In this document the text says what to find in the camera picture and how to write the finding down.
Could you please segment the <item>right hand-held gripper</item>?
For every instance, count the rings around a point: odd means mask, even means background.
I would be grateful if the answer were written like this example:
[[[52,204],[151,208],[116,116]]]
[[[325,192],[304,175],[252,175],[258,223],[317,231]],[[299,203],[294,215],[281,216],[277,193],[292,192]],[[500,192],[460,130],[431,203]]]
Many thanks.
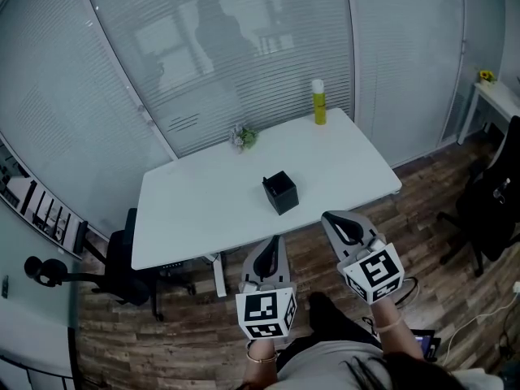
[[[402,286],[405,270],[393,243],[376,251],[362,249],[348,258],[355,245],[367,245],[377,236],[367,217],[350,211],[331,211],[323,213],[321,223],[338,260],[344,260],[337,270],[365,303],[374,304]]]

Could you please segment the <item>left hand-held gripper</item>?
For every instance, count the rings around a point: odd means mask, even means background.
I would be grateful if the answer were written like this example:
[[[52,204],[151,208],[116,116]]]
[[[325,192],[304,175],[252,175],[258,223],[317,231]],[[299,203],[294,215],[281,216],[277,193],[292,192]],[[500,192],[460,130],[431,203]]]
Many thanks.
[[[290,280],[285,240],[261,241],[244,260],[236,309],[241,330],[250,340],[286,338],[297,312],[296,285]],[[269,280],[284,282],[256,284]]]

